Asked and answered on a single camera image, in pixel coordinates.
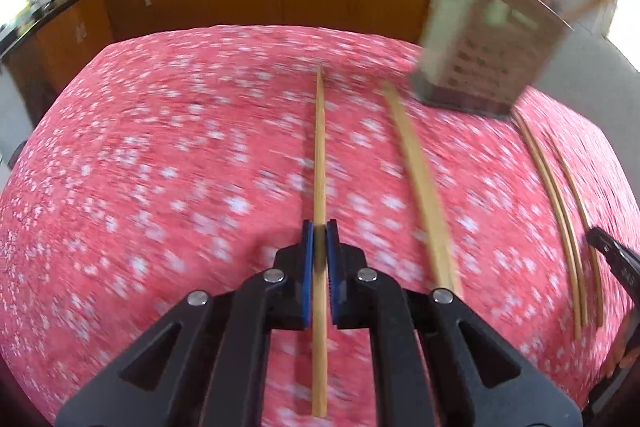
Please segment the person's right hand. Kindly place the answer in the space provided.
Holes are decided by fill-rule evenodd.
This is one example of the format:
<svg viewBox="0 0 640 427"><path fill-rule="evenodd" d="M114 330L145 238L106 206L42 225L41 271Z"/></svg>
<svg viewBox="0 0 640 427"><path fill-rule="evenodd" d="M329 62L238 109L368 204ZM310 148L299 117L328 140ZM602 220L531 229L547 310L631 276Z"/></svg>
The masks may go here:
<svg viewBox="0 0 640 427"><path fill-rule="evenodd" d="M638 359L639 348L627 349L627 334L630 329L630 318L620 323L620 328L616 334L616 337L612 343L610 351L606 356L602 367L601 375L603 377L612 377L615 369L626 369L634 364L634 361Z"/></svg>

